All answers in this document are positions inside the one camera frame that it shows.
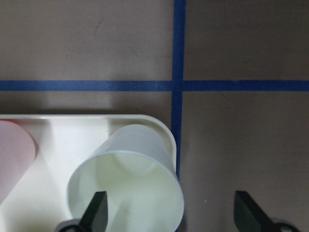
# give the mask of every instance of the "horizontal blue tape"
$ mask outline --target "horizontal blue tape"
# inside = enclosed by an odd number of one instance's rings
[[[0,91],[172,91],[172,82],[0,81]]]
[[[183,91],[309,91],[309,81],[184,81]]]

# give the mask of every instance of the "white cup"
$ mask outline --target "white cup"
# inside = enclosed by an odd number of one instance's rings
[[[32,164],[35,145],[19,125],[0,120],[0,204]]]
[[[107,191],[106,232],[174,232],[183,217],[171,157],[147,126],[119,129],[75,170],[67,189],[74,218],[81,218],[96,191]]]

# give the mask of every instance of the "vertical blue tape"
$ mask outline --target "vertical blue tape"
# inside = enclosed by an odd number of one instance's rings
[[[185,4],[185,0],[174,1],[171,131],[175,137],[177,146],[176,174],[178,178],[180,175],[182,134]]]

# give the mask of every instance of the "blue tape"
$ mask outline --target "blue tape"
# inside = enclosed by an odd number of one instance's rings
[[[309,91],[309,81],[184,81],[183,91]]]
[[[0,81],[0,91],[172,91],[172,82]]]
[[[176,174],[180,175],[180,152],[182,134],[183,106],[183,57],[184,57],[185,0],[174,1],[174,33],[173,33],[173,86],[171,131],[177,146]]]

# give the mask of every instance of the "tray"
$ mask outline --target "tray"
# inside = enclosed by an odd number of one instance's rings
[[[0,115],[26,129],[36,144],[34,163],[0,205],[1,232],[52,232],[71,219],[66,188],[73,171],[119,128],[143,124],[166,142],[176,167],[170,130],[145,115]]]

